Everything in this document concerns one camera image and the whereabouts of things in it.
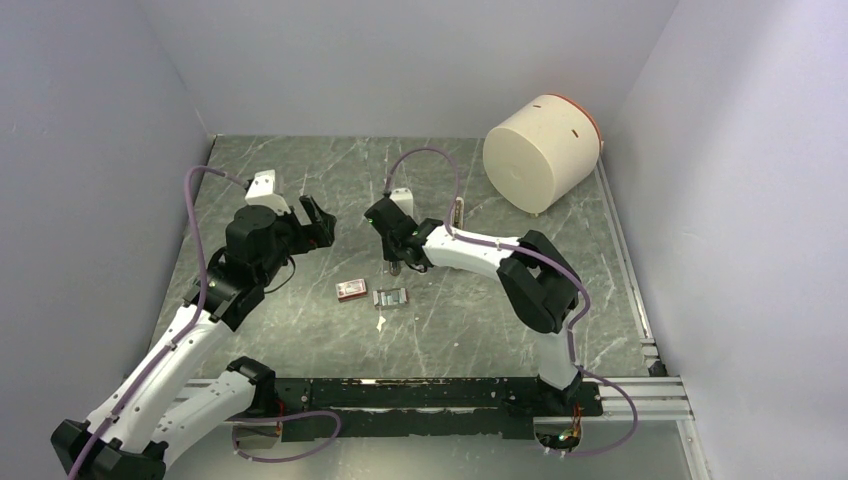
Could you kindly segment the beige stapler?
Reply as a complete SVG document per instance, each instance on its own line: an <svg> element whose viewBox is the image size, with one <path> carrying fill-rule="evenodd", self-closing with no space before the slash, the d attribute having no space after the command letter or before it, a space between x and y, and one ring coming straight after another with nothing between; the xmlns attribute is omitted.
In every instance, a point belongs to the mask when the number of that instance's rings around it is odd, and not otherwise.
<svg viewBox="0 0 848 480"><path fill-rule="evenodd" d="M388 263L388 273L391 276L398 276L402 270L401 264L398 261L390 261Z"/></svg>

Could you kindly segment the staple box tray with staples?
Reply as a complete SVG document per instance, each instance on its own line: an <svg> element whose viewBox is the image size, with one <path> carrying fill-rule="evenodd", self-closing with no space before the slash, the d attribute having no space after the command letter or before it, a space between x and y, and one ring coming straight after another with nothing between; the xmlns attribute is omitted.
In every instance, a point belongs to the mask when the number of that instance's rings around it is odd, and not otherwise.
<svg viewBox="0 0 848 480"><path fill-rule="evenodd" d="M377 309L391 309L407 305L409 295L406 288L379 289L372 292L373 304Z"/></svg>

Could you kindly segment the red staple box sleeve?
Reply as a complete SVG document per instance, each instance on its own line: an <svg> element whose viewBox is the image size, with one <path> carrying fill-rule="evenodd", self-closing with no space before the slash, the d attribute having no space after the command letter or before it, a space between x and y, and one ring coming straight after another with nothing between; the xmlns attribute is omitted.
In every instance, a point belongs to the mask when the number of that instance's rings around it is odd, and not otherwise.
<svg viewBox="0 0 848 480"><path fill-rule="evenodd" d="M362 278L337 283L335 289L339 302L362 298L368 294L367 283Z"/></svg>

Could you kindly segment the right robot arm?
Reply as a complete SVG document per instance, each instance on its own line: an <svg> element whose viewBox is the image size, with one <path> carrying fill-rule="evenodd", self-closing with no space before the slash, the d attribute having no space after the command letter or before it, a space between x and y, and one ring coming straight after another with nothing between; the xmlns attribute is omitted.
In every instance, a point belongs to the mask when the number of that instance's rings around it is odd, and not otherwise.
<svg viewBox="0 0 848 480"><path fill-rule="evenodd" d="M440 220L416 222L383 197L364 213L381 238L384 258L424 273L434 267L463 270L500 283L516 317L537 334L542 406L562 414L578 399L582 374L569 343L567 318L585 290L579 276L541 232L492 237L453 229Z"/></svg>

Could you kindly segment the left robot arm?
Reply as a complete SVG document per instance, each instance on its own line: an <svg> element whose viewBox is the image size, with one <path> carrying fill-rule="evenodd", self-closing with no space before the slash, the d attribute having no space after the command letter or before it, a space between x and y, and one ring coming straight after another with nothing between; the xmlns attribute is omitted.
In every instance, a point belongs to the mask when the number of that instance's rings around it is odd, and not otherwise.
<svg viewBox="0 0 848 480"><path fill-rule="evenodd" d="M248 357L232 361L212 385L175 406L195 368L230 338L265 299L294 256L335 241L335 216L299 199L303 224L281 196L247 202L225 230L167 332L124 383L83 421L64 420L51 445L71 479L160 479L190 446L231 418L274 419L283 411L276 374Z"/></svg>

